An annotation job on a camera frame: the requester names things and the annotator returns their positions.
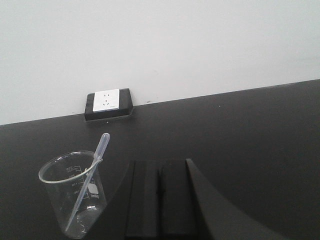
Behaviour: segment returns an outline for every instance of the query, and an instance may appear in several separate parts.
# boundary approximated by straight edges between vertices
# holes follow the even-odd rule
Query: white wall
[[[0,124],[320,78],[319,0],[0,0]]]

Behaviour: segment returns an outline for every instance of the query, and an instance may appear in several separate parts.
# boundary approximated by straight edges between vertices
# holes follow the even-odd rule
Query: black object
[[[119,189],[106,206],[104,212],[100,215],[87,235],[83,238],[84,240],[124,239],[134,175],[134,166],[135,162],[131,161],[121,185],[119,186]]]
[[[158,237],[158,171],[154,161],[136,161],[125,239]]]
[[[62,153],[94,151],[105,132],[111,140],[99,166],[103,188],[121,181],[127,160],[188,157],[262,225],[294,240],[319,239],[319,119],[314,80],[135,106],[130,117],[108,123],[77,114],[1,125],[0,239],[68,239],[38,171]]]
[[[186,162],[201,227],[199,239],[288,240],[239,210],[213,187],[191,159]]]
[[[130,115],[133,109],[132,99],[129,88],[120,89],[119,109],[93,112],[95,94],[90,93],[86,98],[84,118],[86,121],[107,119]]]
[[[185,160],[170,159],[161,171],[161,236],[195,239],[197,228]]]

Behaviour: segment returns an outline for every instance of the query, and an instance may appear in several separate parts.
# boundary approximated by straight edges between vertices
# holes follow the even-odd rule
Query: electrical outlet
[[[120,90],[97,91],[94,93],[93,112],[119,109]]]

